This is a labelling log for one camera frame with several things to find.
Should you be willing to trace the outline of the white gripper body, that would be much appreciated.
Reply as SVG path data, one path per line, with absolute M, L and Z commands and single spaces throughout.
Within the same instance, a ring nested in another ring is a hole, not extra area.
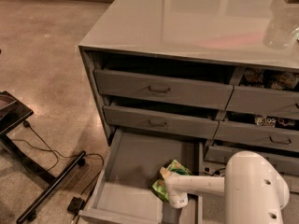
M 180 209 L 188 204 L 186 180 L 187 177 L 176 173 L 171 174 L 165 179 L 165 188 L 172 208 Z

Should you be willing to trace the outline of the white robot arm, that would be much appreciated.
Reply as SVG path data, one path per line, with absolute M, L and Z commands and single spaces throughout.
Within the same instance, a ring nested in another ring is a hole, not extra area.
M 165 168 L 160 173 L 173 208 L 185 207 L 190 194 L 217 195 L 224 198 L 225 224 L 283 224 L 281 210 L 289 202 L 289 187 L 258 153 L 235 153 L 223 177 L 180 175 Z

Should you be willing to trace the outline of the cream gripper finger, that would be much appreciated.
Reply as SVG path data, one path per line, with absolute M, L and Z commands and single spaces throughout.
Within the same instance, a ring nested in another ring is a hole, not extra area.
M 167 179 L 171 175 L 171 172 L 168 169 L 161 167 L 160 175 L 162 176 L 163 179 Z

